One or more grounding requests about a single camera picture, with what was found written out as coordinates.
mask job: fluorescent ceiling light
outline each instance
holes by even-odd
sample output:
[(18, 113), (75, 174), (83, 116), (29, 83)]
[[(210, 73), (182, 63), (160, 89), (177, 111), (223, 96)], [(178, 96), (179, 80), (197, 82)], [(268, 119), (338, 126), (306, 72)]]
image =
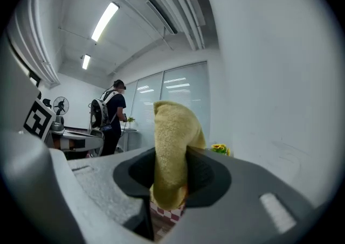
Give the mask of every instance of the fluorescent ceiling light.
[(82, 63), (83, 69), (87, 69), (87, 65), (88, 65), (89, 61), (90, 61), (90, 55), (86, 54), (84, 56), (84, 62)]
[(154, 90), (153, 89), (150, 89), (150, 90), (146, 90), (146, 91), (141, 91), (141, 93), (148, 93), (148, 92), (153, 92)]
[(178, 87), (184, 87), (184, 86), (190, 86), (189, 83), (186, 84), (179, 84), (179, 85), (172, 85), (172, 86), (166, 86), (168, 89), (171, 88), (178, 88)]
[(167, 80), (164, 83), (174, 82), (174, 81), (178, 81), (178, 80), (185, 80), (185, 78), (178, 78), (178, 79)]
[(169, 93), (190, 93), (190, 90), (172, 90), (172, 91), (168, 91)]
[(139, 87), (137, 90), (141, 90), (141, 89), (146, 89), (146, 88), (148, 88), (149, 86), (142, 86), (142, 87)]
[(113, 17), (113, 15), (115, 14), (115, 12), (117, 12), (118, 9), (119, 7), (115, 5), (114, 3), (109, 4), (106, 11), (103, 13), (101, 19), (99, 20), (95, 28), (95, 31), (93, 32), (91, 36), (93, 40), (98, 41), (99, 37), (102, 34), (102, 31), (105, 29), (110, 19)]

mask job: table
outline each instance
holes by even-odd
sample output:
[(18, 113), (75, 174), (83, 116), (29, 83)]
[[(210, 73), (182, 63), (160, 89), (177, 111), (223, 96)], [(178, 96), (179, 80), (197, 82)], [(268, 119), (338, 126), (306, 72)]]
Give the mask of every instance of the table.
[(138, 133), (139, 131), (136, 129), (123, 129), (121, 128), (122, 132), (123, 132), (123, 151), (126, 152), (127, 148), (128, 148), (128, 134), (130, 133)]

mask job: vr headset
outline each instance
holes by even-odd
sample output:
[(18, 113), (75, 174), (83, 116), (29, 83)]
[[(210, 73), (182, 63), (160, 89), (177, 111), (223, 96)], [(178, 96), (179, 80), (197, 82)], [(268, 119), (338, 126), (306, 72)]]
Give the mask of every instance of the vr headset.
[(123, 85), (125, 90), (127, 89), (122, 80), (118, 79), (118, 80), (114, 81), (114, 87), (115, 88), (118, 88), (120, 85)]

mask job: yellow towel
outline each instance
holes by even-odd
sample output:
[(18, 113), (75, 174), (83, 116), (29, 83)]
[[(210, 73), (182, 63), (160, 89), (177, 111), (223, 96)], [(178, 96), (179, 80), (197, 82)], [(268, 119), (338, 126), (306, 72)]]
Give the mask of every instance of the yellow towel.
[(187, 146), (205, 148), (201, 125), (187, 107), (171, 101), (154, 103), (155, 180), (151, 200), (164, 210), (178, 208), (187, 195)]

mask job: man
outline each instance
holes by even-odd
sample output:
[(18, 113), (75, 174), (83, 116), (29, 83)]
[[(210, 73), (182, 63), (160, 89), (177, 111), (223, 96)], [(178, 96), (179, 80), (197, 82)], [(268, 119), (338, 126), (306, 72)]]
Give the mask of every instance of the man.
[(126, 116), (123, 114), (123, 109), (126, 107), (125, 98), (123, 97), (123, 94), (126, 90), (125, 84), (121, 80), (116, 80), (114, 82), (114, 90), (117, 91), (118, 94), (114, 95), (108, 101), (107, 108), (109, 120), (111, 121), (115, 114), (116, 117), (111, 123), (112, 128), (104, 132), (104, 146), (102, 156), (115, 153), (116, 146), (121, 137), (120, 121), (127, 121)]

